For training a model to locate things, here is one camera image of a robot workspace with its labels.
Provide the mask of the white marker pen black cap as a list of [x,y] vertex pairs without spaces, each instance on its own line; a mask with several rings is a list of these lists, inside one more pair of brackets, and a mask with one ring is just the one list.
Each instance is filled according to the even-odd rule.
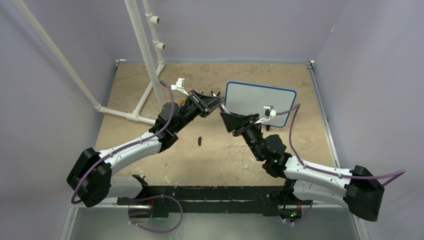
[[221,111],[222,111],[223,113],[229,113],[229,111],[226,109],[226,107],[225,107],[223,104],[220,104],[220,105],[219,105],[219,108],[221,109]]

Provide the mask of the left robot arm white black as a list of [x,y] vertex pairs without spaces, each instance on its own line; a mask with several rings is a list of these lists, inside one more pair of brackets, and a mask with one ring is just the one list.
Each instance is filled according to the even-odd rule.
[[184,127],[196,117],[206,118],[225,101],[223,96],[208,96],[191,90],[183,105],[165,103],[154,125],[141,136],[120,146],[82,151],[66,178],[72,188],[72,204],[93,207],[104,200],[112,187],[112,177],[127,166],[169,149]]

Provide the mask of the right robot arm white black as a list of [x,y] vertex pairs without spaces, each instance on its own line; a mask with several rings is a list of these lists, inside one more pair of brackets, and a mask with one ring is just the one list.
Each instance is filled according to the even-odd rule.
[[258,114],[221,112],[220,116],[228,133],[243,137],[267,174],[285,179],[280,191],[284,202],[327,202],[363,220],[378,220],[385,188],[366,167],[336,168],[302,160],[286,151],[279,135],[263,136]]

